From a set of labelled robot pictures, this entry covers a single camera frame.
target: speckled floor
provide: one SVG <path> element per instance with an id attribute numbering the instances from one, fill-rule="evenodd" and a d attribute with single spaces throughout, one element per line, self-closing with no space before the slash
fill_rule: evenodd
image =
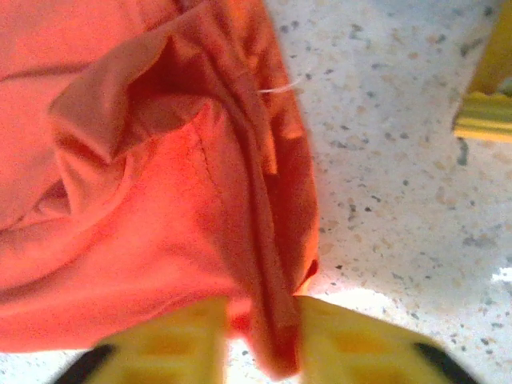
<path id="1" fill-rule="evenodd" d="M 310 293 L 433 336 L 484 383 L 512 382 L 512 146 L 450 132 L 500 1 L 267 3 L 314 148 Z M 0 354 L 0 382 L 46 382 L 73 355 Z M 266 382 L 241 342 L 228 382 Z"/>

